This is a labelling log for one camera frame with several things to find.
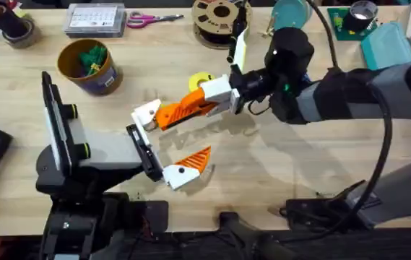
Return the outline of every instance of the paper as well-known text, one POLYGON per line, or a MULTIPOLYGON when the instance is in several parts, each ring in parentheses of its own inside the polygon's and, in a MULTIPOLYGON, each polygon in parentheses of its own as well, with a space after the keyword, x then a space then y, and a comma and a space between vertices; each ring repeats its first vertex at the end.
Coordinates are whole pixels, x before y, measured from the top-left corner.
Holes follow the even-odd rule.
POLYGON ((243 65, 246 61, 247 44, 244 40, 244 37, 247 32, 247 29, 248 29, 248 26, 237 37, 237 41, 235 42, 235 52, 234 52, 234 63, 233 64, 237 64, 241 72, 243 71, 243 65))
POLYGON ((12 10, 19 18, 23 18, 25 17, 25 15, 27 15, 27 12, 24 11, 23 9, 21 9, 20 7, 16 6, 13 10, 12 10))
POLYGON ((117 13, 114 7, 77 7, 70 27, 112 27, 117 13))

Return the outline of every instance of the scissors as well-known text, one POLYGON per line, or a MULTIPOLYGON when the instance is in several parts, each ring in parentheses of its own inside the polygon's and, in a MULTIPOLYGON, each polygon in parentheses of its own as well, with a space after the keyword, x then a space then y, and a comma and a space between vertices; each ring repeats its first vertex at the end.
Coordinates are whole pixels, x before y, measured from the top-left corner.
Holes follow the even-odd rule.
POLYGON ((163 22, 163 21, 174 21, 180 18, 183 18, 184 16, 182 14, 175 14, 175 15, 166 15, 162 17, 156 17, 154 15, 146 15, 142 14, 141 12, 131 12, 130 17, 128 18, 128 22, 126 23, 126 26, 130 28, 144 28, 148 24, 154 23, 154 22, 163 22))

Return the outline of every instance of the filament spool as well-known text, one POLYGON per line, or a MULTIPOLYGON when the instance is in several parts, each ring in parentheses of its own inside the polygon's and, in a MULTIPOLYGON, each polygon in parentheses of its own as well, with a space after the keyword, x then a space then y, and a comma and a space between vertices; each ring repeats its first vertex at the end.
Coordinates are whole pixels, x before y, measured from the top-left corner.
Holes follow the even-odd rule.
MULTIPOLYGON (((194 35, 204 46, 228 49, 233 32, 233 22, 242 0, 197 0, 192 6, 194 35)), ((246 2, 247 24, 251 20, 251 6, 246 2)))

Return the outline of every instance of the tape roll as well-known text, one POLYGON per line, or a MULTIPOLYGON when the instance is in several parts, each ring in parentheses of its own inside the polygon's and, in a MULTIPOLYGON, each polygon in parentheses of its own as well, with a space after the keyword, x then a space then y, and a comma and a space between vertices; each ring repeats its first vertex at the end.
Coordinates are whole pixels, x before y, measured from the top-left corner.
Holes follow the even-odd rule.
POLYGON ((40 39, 40 30, 35 26, 35 24, 30 19, 22 18, 25 26, 27 27, 27 33, 20 37, 9 37, 6 33, 2 33, 3 38, 12 46, 13 48, 21 49, 31 46, 40 39))
MULTIPOLYGON (((238 15, 236 4, 242 0, 197 0, 192 6, 194 35, 208 48, 227 49, 233 22, 238 15)), ((251 6, 246 2, 247 23, 251 21, 251 6)))
POLYGON ((200 83, 215 79, 215 76, 208 72, 198 72, 189 77, 189 91, 193 92, 199 89, 200 83))
POLYGON ((343 17, 342 27, 353 32, 365 30, 377 17, 378 7, 371 1, 357 1, 343 17))

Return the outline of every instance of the wooden tabletop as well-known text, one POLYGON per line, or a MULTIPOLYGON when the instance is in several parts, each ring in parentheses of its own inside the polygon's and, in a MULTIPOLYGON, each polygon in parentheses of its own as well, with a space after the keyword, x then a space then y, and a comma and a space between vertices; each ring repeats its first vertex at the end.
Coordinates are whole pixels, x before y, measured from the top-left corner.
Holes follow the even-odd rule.
MULTIPOLYGON (((396 19, 404 7, 380 7, 379 22, 396 19)), ((205 48, 194 38, 190 9, 146 9, 149 14, 184 14, 184 19, 127 29, 120 39, 105 39, 122 85, 111 95, 93 97, 56 70, 60 50, 72 40, 62 32, 66 10, 30 10, 43 39, 14 50, 0 38, 0 129, 14 137, 0 163, 0 235, 41 234, 51 200, 35 190, 35 161, 48 145, 40 73, 50 73, 65 103, 76 103, 83 124, 98 131, 125 133, 135 107, 160 98, 179 101, 188 92, 188 78, 200 71, 228 74, 226 51, 205 48)), ((263 67, 270 39, 270 8, 254 8, 247 44, 246 70, 263 67)), ((314 15, 303 28, 315 48, 308 68, 319 79, 331 66, 326 33, 314 15)), ((337 42, 344 70, 364 67, 359 42, 337 42)), ((394 121, 394 140, 385 172, 411 162, 411 121, 394 121)), ((274 209, 286 199, 332 195, 368 179, 383 135, 381 120, 329 121, 307 126, 279 122, 271 112, 251 116, 224 113, 201 117, 150 134, 164 165, 212 145, 209 167, 200 181, 171 191, 144 174, 122 183, 133 199, 161 199, 170 204, 169 231, 215 230, 221 211, 236 211, 262 229, 286 229, 274 209)), ((411 227, 411 218, 382 227, 411 227)))

